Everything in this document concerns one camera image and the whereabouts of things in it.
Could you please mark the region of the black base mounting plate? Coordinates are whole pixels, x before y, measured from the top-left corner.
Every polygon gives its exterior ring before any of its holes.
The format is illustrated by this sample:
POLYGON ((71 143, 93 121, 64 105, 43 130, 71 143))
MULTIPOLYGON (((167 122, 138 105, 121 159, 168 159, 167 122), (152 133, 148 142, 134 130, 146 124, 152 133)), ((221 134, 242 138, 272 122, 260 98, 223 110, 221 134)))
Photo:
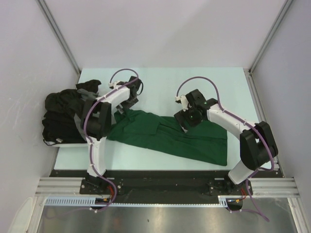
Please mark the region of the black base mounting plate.
POLYGON ((200 200, 217 196, 244 198, 252 193, 248 182, 227 188, 227 170, 219 171, 125 171, 105 173, 108 186, 97 187, 86 182, 85 170, 53 170, 50 177, 82 178, 85 190, 80 193, 100 192, 100 198, 115 200, 162 200, 178 202, 200 200))

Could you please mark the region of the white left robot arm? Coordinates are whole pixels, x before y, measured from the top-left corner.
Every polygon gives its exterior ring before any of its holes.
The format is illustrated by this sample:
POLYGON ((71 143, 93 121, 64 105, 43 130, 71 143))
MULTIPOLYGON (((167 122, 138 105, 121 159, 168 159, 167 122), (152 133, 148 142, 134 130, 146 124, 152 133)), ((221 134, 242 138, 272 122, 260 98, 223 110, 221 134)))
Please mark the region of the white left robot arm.
POLYGON ((87 99, 83 108, 81 128, 88 145, 90 165, 85 180, 97 194, 107 190, 108 181, 102 179, 106 172, 104 147, 112 129, 115 111, 123 113, 138 102, 142 81, 131 76, 128 82, 110 83, 111 91, 95 99, 87 99))

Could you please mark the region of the aluminium frame post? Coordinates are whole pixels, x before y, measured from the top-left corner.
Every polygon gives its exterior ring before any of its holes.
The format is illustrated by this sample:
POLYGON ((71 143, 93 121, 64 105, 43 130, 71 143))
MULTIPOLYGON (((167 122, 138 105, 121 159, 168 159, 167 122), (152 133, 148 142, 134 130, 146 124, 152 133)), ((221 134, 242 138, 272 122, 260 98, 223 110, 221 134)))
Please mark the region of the aluminium frame post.
POLYGON ((265 54, 268 46, 270 45, 270 43, 272 42, 276 32, 278 31, 279 27, 281 26, 284 18, 286 17, 289 9, 291 8, 291 6, 295 3, 295 0, 286 0, 284 1, 284 4, 282 5, 276 19, 274 20, 267 36, 265 37, 257 55, 255 56, 250 68, 248 69, 248 72, 250 74, 252 74, 258 63, 260 62, 260 60, 262 59, 263 55, 265 54))
POLYGON ((60 30, 60 27, 58 26, 48 4, 46 3, 45 0, 36 0, 36 3, 38 5, 39 9, 41 10, 43 16, 45 17, 48 25, 50 26, 51 31, 53 32, 57 42, 60 45, 60 48, 64 52, 64 54, 65 54, 67 60, 69 61, 71 67, 73 68, 75 73, 78 76, 80 76, 82 71, 79 68, 78 63, 77 63, 69 45, 67 44, 67 42, 66 42, 66 40, 65 40, 61 30, 60 30))

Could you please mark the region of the right aluminium frame post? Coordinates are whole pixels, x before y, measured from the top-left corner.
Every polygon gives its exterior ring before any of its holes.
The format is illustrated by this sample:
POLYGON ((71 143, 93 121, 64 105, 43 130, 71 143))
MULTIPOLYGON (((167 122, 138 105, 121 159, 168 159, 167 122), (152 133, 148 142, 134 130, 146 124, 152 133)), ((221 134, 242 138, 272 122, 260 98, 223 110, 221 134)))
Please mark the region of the right aluminium frame post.
POLYGON ((258 63, 260 62, 260 60, 262 59, 263 55, 265 54, 268 46, 270 45, 270 43, 272 42, 276 32, 278 31, 279 27, 281 26, 284 18, 286 17, 289 9, 291 8, 291 6, 295 3, 295 0, 286 0, 284 1, 284 4, 282 5, 276 19, 274 20, 267 36, 265 37, 257 55, 255 56, 250 68, 248 69, 248 72, 250 74, 252 74, 258 63))

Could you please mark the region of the left aluminium frame post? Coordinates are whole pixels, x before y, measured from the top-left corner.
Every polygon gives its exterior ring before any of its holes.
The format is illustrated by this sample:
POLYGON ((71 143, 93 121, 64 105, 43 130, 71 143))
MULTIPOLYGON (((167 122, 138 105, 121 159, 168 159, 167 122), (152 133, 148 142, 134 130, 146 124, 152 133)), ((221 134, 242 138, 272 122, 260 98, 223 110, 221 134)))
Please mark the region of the left aluminium frame post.
POLYGON ((43 16, 45 17, 48 25, 50 26, 51 31, 53 32, 57 42, 60 45, 60 48, 64 52, 64 54, 65 54, 67 60, 69 61, 71 67, 73 68, 75 73, 78 76, 80 76, 82 71, 79 68, 78 63, 77 63, 69 45, 67 44, 67 42, 66 42, 66 40, 65 40, 61 30, 60 30, 60 27, 58 26, 48 4, 46 3, 45 0, 36 0, 36 3, 38 5, 39 9, 41 10, 43 16))

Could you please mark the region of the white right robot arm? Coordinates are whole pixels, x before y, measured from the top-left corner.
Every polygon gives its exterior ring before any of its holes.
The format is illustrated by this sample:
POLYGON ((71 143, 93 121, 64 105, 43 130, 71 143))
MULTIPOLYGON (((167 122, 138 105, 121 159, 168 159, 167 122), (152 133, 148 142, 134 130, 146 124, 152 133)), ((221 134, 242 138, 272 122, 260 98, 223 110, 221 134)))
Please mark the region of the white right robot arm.
POLYGON ((267 122, 246 121, 222 108, 218 100, 207 100, 197 89, 186 95, 176 96, 175 102, 182 105, 182 110, 174 117, 184 131, 203 121, 209 121, 239 140, 240 161, 229 171, 224 182, 224 189, 228 194, 237 194, 247 178, 278 155, 271 127, 267 122))

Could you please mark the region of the green t shirt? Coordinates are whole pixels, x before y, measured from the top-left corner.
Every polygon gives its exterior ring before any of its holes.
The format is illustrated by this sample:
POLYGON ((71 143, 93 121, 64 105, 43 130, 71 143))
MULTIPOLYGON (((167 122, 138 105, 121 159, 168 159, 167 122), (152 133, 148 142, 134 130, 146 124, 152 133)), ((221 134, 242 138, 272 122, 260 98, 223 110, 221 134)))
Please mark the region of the green t shirt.
POLYGON ((177 157, 219 166, 227 165, 227 131, 203 121, 186 132, 171 116, 158 116, 142 110, 114 114, 108 139, 130 146, 155 150, 177 157))

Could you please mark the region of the grey t shirt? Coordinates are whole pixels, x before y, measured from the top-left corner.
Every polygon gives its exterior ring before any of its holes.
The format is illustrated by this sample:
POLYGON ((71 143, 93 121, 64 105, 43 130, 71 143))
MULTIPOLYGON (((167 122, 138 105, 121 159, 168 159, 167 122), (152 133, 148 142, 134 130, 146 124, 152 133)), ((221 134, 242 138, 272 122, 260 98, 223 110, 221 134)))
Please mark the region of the grey t shirt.
MULTIPOLYGON (((83 102, 85 102, 87 99, 96 99, 99 96, 98 92, 91 92, 91 91, 87 91, 85 89, 78 89, 77 90, 78 94, 81 95, 80 100, 82 100, 83 102)), ((81 137, 86 141, 86 137, 85 134, 83 132, 83 129, 81 128, 81 117, 78 116, 77 114, 74 115, 74 123, 76 125, 76 128, 79 132, 79 134, 81 135, 81 137)))

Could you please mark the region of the aluminium front rail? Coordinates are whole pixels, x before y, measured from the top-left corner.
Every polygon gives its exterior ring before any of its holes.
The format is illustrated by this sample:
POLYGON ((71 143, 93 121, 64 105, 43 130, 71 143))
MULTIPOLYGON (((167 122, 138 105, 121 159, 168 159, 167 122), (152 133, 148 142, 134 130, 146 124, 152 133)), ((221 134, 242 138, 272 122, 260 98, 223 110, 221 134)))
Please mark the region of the aluminium front rail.
MULTIPOLYGON (((36 189, 37 196, 100 196, 100 192, 80 193, 85 190, 82 178, 41 178, 36 189)), ((298 198, 300 196, 294 178, 251 178, 250 190, 256 198, 298 198)))

